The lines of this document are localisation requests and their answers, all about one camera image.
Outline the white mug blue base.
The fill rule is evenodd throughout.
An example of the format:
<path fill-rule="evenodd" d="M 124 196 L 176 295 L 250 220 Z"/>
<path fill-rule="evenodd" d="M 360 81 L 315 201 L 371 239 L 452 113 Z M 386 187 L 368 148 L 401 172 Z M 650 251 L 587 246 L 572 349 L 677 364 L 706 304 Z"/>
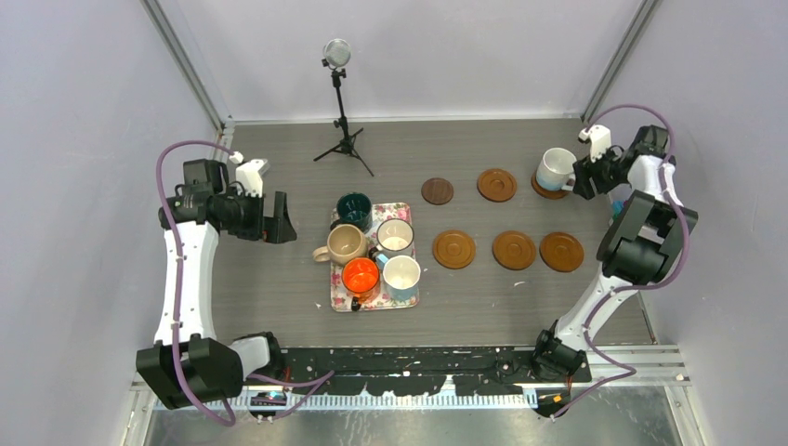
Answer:
<path fill-rule="evenodd" d="M 563 148 L 551 148 L 544 152 L 536 171 L 536 183 L 547 191 L 570 191 L 575 180 L 573 165 L 575 155 Z"/>

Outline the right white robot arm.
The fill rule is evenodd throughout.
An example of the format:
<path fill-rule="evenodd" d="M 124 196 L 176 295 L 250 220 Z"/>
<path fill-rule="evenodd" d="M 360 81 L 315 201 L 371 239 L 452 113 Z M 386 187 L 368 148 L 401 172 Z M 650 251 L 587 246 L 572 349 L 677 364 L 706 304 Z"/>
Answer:
<path fill-rule="evenodd" d="M 698 221 L 697 212 L 676 194 L 676 160 L 668 152 L 665 128 L 640 127 L 625 151 L 615 149 L 611 131 L 603 125 L 581 130 L 578 139 L 590 150 L 572 165 L 574 194 L 590 200 L 620 185 L 632 192 L 599 244 L 596 278 L 571 310 L 537 338 L 530 367 L 536 379 L 547 382 L 564 381 L 587 364 L 596 334 L 630 296 L 664 286 L 678 272 Z"/>

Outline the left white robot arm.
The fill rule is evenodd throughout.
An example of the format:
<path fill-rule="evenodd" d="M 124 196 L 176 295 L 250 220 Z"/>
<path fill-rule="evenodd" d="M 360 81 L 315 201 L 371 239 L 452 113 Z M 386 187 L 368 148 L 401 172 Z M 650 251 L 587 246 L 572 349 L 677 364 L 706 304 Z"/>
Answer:
<path fill-rule="evenodd" d="M 235 398 L 250 374 L 264 385 L 283 377 L 285 361 L 272 333 L 225 345 L 217 340 L 212 317 L 220 235 L 275 244 L 297 239 L 285 192 L 276 192 L 272 216 L 264 214 L 268 168 L 265 159 L 244 161 L 230 179 L 222 162 L 186 162 L 183 183 L 159 210 L 167 254 L 164 307 L 153 344 L 138 351 L 136 367 L 167 409 L 189 407 L 189 392 L 203 404 Z"/>

